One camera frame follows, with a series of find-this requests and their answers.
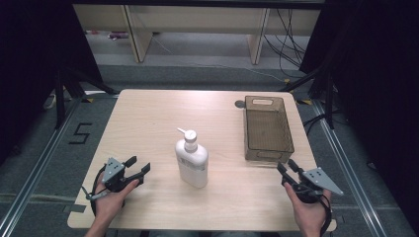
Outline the light wooden shelf unit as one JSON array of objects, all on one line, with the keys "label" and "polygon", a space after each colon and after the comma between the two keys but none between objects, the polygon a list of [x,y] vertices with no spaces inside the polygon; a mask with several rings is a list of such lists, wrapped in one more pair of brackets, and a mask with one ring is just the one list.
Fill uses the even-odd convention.
[{"label": "light wooden shelf unit", "polygon": [[257,64],[265,35],[309,37],[320,12],[274,8],[220,8],[75,4],[85,31],[126,32],[133,57],[144,60],[154,33],[245,35],[251,62]]}]

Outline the black metal stand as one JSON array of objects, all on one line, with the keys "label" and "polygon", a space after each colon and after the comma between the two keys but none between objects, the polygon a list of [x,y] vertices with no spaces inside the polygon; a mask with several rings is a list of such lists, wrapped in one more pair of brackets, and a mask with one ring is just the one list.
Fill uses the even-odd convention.
[{"label": "black metal stand", "polygon": [[288,84],[281,89],[281,92],[290,92],[291,90],[313,80],[308,92],[311,99],[318,99],[321,95],[325,98],[325,112],[319,116],[320,119],[325,119],[330,129],[334,128],[333,124],[333,78],[331,69],[328,66],[322,65],[313,71],[309,72],[302,78]]},{"label": "black metal stand", "polygon": [[117,95],[119,91],[107,86],[102,79],[96,80],[87,74],[70,68],[61,66],[54,78],[54,91],[56,97],[56,128],[60,128],[66,119],[66,110],[64,105],[64,90],[67,90],[72,98],[80,99],[86,96],[80,82],[87,82],[90,85],[104,91],[109,95]]}]

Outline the brown translucent plastic basket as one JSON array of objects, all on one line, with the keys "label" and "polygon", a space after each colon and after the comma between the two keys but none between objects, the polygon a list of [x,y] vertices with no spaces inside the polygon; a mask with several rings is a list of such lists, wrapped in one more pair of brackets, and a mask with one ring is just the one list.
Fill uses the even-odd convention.
[{"label": "brown translucent plastic basket", "polygon": [[287,163],[294,153],[281,97],[246,96],[244,132],[246,160]]}]

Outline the person's right hand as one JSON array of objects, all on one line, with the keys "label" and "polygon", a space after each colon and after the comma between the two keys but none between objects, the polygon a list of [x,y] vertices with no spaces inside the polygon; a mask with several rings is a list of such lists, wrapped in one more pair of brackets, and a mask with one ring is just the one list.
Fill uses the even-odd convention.
[{"label": "person's right hand", "polygon": [[320,202],[302,202],[292,186],[284,183],[285,190],[293,205],[294,220],[302,237],[320,237],[321,228],[326,220],[326,210]]}]

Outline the white pump lotion bottle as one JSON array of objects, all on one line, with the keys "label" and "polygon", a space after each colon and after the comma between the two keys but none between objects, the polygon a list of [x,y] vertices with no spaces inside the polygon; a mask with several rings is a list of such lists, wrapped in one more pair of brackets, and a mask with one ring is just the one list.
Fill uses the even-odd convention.
[{"label": "white pump lotion bottle", "polygon": [[195,188],[203,188],[208,183],[209,153],[198,143],[198,134],[178,127],[184,138],[177,141],[175,154],[180,177]]}]

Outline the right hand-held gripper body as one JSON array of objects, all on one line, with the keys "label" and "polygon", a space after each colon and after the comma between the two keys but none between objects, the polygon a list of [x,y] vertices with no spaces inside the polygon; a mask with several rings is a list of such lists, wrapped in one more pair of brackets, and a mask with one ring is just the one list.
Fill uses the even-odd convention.
[{"label": "right hand-held gripper body", "polygon": [[282,184],[290,184],[297,197],[302,202],[318,202],[323,196],[323,192],[325,190],[339,196],[344,194],[344,192],[330,179],[321,167],[308,171],[301,170],[298,176],[298,182],[290,176],[287,180],[283,178]]}]

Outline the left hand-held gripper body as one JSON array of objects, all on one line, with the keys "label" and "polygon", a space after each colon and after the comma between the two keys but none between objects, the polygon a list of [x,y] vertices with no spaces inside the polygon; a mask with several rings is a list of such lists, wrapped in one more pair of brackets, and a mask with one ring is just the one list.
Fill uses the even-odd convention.
[{"label": "left hand-held gripper body", "polygon": [[126,178],[125,170],[124,162],[120,162],[113,157],[109,158],[105,165],[102,183],[113,193],[122,191],[133,180],[139,180],[139,185],[143,184],[144,177],[140,178],[139,173]]}]

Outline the person's left hand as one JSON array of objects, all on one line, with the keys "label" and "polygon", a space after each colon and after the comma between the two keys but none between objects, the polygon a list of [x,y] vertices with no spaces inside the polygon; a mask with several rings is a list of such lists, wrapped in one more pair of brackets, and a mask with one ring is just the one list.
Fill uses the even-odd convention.
[{"label": "person's left hand", "polygon": [[107,229],[112,220],[123,207],[125,198],[137,187],[138,180],[130,182],[122,191],[109,193],[96,200],[96,217],[94,224]]}]

